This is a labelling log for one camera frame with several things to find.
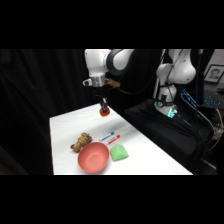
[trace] green sponge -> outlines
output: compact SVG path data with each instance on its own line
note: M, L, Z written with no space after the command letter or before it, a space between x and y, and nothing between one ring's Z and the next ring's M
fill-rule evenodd
M127 157L129 157L124 146L122 146L122 145L114 146L110 150L110 154L112 156L113 161L119 161L119 160L126 159Z

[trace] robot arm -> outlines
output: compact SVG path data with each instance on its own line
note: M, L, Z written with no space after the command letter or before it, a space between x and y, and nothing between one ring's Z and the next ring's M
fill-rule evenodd
M169 56L173 63L160 65L157 70L160 93L155 108L170 118L177 113L176 105L174 105L177 90L173 84L189 84L196 75L190 54L191 49L170 49Z
M95 95L101 104L101 115L107 116L109 108L107 103L106 72L120 76L128 72L136 53L136 49L87 49L85 51L86 64L90 79L83 82L84 86L92 86ZM168 117L175 115L176 84L188 84L195 75L196 70L191 64L191 49L170 49L169 56L173 64L162 64L157 70L160 82L160 93L155 108Z
M95 95L101 104L101 115L107 116L106 72L120 76L128 72L133 62L136 49L87 49L85 59L90 79L83 82L84 86L92 86Z

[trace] dark wall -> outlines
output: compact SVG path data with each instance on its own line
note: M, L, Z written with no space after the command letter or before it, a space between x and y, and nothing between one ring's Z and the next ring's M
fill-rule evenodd
M0 145L29 174L53 174L49 118L97 103L84 49L0 50Z
M129 72L121 80L121 89L136 93L145 88L152 79L151 84L141 94L137 96L127 95L112 90L108 92L108 101L110 106L121 116L124 110L133 107L148 98L152 98L155 82L156 71L160 64L162 49L138 49L135 62L132 64ZM118 81L121 77L114 77L108 74L108 77Z

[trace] white tabletop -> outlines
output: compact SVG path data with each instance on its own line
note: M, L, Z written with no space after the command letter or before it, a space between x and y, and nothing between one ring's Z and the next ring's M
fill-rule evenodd
M53 168L55 175L86 175L78 166L78 154L70 146L81 133L99 142L103 136L115 132L121 138L108 146L123 145L129 154L125 160L113 162L110 157L103 175L192 175L126 120L110 108L111 114L101 117L100 105L77 110L50 119Z

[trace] bowl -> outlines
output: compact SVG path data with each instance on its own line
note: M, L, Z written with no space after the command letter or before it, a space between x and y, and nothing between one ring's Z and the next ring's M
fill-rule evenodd
M89 174L102 171L110 157L109 149L103 143L90 143L86 145L79 153L79 167Z

